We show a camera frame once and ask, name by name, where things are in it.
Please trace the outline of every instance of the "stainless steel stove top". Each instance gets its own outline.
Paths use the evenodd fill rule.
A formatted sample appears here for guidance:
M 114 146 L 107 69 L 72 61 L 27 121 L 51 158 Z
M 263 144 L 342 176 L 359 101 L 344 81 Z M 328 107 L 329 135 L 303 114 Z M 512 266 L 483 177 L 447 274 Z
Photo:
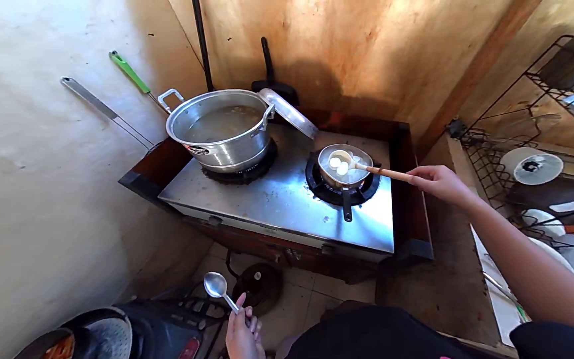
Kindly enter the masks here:
M 275 124 L 270 124 L 268 131 L 278 146 L 278 157 L 262 178 L 245 185 L 220 184 L 207 178 L 201 165 L 192 159 L 159 198 L 175 206 L 273 231 L 394 253 L 389 178 L 381 176 L 374 196 L 351 207 L 353 222 L 345 222 L 342 207 L 316 198 L 304 174 L 310 152 L 336 143 L 356 146 L 388 169 L 388 143 L 323 131 L 312 141 L 295 128 Z

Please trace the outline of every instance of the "green-handled spatula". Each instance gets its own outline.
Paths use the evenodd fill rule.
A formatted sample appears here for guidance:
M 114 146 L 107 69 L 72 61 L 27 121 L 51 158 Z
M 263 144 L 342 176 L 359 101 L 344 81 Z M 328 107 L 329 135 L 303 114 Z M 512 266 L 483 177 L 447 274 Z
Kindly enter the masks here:
M 119 68 L 121 68 L 123 72 L 127 76 L 129 76 L 132 79 L 132 81 L 134 81 L 134 83 L 139 87 L 141 92 L 147 94 L 152 99 L 152 101 L 154 101 L 154 103 L 156 103 L 156 105 L 160 107 L 163 111 L 170 113 L 170 111 L 166 110 L 165 107 L 163 107 L 163 105 L 160 104 L 158 100 L 156 100 L 156 97 L 154 97 L 150 88 L 143 82 L 143 80 L 141 80 L 141 78 L 139 78 L 139 75 L 137 75 L 137 73 L 134 72 L 130 64 L 128 64 L 127 61 L 123 60 L 123 58 L 121 57 L 121 55 L 119 55 L 119 53 L 117 53 L 116 51 L 110 51 L 108 55 L 110 56 L 110 60 L 116 63 L 119 66 Z

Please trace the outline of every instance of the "sticker on pot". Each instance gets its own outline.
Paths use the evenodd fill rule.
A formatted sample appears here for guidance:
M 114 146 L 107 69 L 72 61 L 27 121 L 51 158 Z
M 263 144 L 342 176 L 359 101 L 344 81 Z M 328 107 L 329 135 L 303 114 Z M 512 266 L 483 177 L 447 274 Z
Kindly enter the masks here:
M 183 146 L 185 146 L 185 148 L 187 148 L 187 151 L 190 151 L 190 152 L 194 153 L 195 155 L 209 155 L 209 150 L 204 148 L 204 147 L 190 146 L 187 144 L 184 144 Z

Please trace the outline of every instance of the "white wall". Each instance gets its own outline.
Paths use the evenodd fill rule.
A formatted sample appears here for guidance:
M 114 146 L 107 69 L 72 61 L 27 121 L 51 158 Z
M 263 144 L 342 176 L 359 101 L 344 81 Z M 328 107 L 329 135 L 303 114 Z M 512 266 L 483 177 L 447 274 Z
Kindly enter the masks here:
M 145 148 L 59 83 L 74 77 L 162 140 L 164 114 L 108 59 L 115 49 L 155 93 L 205 90 L 167 0 L 0 1 L 0 358 L 112 303 L 161 245 L 194 240 L 117 184 Z

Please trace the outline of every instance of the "wooden ladle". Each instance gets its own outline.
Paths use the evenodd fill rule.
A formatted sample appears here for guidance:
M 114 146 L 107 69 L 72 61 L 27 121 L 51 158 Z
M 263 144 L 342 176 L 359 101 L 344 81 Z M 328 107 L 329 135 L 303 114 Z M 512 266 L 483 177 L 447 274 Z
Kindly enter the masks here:
M 414 177 L 412 175 L 407 175 L 406 173 L 391 171 L 390 169 L 383 169 L 379 167 L 371 167 L 359 164 L 353 159 L 353 157 L 347 151 L 344 150 L 336 150 L 331 152 L 331 154 L 329 155 L 329 159 L 332 159 L 334 157 L 338 158 L 340 161 L 347 162 L 347 164 L 349 164 L 349 169 L 352 168 L 362 169 L 363 171 L 368 171 L 376 175 L 386 176 L 389 178 L 393 178 L 394 180 L 404 181 L 408 183 L 411 183 L 411 178 Z

